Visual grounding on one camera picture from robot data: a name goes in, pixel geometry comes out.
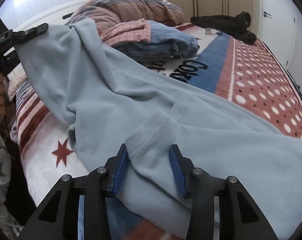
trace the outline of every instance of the white polka dot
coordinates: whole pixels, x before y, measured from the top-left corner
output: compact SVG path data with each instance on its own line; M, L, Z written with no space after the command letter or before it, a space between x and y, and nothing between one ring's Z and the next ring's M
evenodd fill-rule
M284 124L284 129L288 132L291 133L291 128L285 123Z
M252 94L249 94L249 98L251 98L253 101L257 101L257 98Z
M262 93L260 93L261 98L266 99L266 96Z
M283 111L285 110L285 107L282 104L278 105Z
M278 109L274 106L272 106L272 111L275 113L275 114L278 114Z
M271 118L271 116L269 115L269 113L268 113L267 111L263 111L263 113L264 113L264 115L265 115L268 119Z
M245 104L246 100L243 96L236 95L235 97L236 101L238 101L240 104Z
M236 82L238 86L244 87L244 84L242 82Z

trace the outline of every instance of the metal screw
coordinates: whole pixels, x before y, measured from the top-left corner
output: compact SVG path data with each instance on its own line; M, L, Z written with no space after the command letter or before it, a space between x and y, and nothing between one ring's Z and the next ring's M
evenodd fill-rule
M100 168L97 169L97 172L101 173L101 174L106 172L106 171L107 171L107 169L105 167L100 167Z
M200 174L202 174L202 170L200 168L194 168L193 173L196 175L200 175Z
M68 181L71 178L71 176L69 174L65 174L61 177L62 181Z
M231 183L236 183L236 182L238 182L238 179L237 179L236 177L234 177L234 176L230 176L230 177L229 177L229 181L230 181Z

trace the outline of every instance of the blue gripper pad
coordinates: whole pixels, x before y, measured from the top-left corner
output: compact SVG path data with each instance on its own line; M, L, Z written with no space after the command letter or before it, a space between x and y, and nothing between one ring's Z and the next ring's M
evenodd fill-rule
M175 154L173 146L170 147L169 159L170 159L171 169L172 169L172 172L173 172L176 187L177 187L179 193L181 195L185 196L186 195L185 177L183 175L181 165L180 165L179 160L178 160L178 158Z
M114 194L117 194L121 190L128 169L128 165L129 165L129 156L128 156L128 151L125 148L114 175L114 186L112 190Z

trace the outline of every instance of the red star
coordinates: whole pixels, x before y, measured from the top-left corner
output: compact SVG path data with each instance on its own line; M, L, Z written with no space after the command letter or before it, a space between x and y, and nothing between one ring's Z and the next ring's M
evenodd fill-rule
M64 165L67 166L67 156L73 152L67 148L67 143L68 143L68 139L66 139L63 145L61 145L59 141L58 149L52 152L54 155L57 156L57 167L61 160L63 160Z

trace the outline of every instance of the blue stripe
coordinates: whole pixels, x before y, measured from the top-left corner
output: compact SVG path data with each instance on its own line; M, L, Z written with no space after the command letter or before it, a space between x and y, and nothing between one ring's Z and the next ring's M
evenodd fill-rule
M190 85L215 93L229 43L230 36L223 33L208 45L196 59L196 61L206 64L208 68L207 70L199 68L197 71L198 76L193 76L189 80L188 83Z

